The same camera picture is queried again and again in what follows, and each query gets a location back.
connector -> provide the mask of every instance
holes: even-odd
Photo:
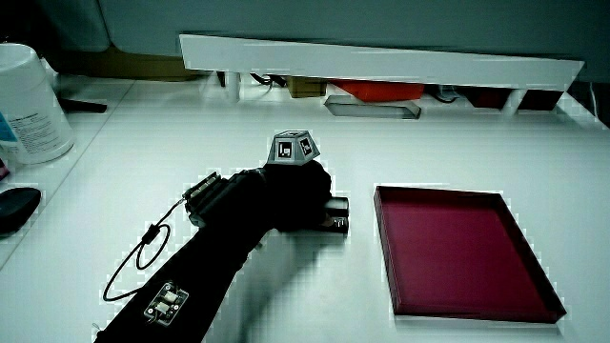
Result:
[[[161,229],[159,229],[158,226],[151,224],[149,226],[149,230],[146,231],[146,233],[144,233],[144,236],[142,236],[142,243],[144,244],[151,244],[151,242],[153,242],[153,240],[156,238],[156,236],[161,232]]]

black computer mouse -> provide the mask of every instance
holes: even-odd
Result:
[[[36,211],[42,193],[34,188],[20,187],[0,193],[0,233],[16,232]]]

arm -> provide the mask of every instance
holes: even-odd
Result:
[[[130,300],[96,342],[136,336],[142,341],[200,342],[220,307],[234,275],[264,234],[315,229],[340,232],[327,221],[331,178],[315,161],[303,166],[266,165],[219,179],[187,200],[199,232]],[[172,281],[189,298],[168,327],[143,315],[161,286]]]

white container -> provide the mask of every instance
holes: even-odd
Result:
[[[74,144],[66,115],[36,52],[0,44],[0,146],[24,164],[52,160]]]

label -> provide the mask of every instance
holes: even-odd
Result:
[[[15,137],[14,133],[10,130],[9,123],[0,112],[0,140],[5,142],[16,142],[17,137]]]
[[[29,153],[52,151],[61,146],[59,134],[45,113],[33,113],[23,118],[11,119],[9,124]]]

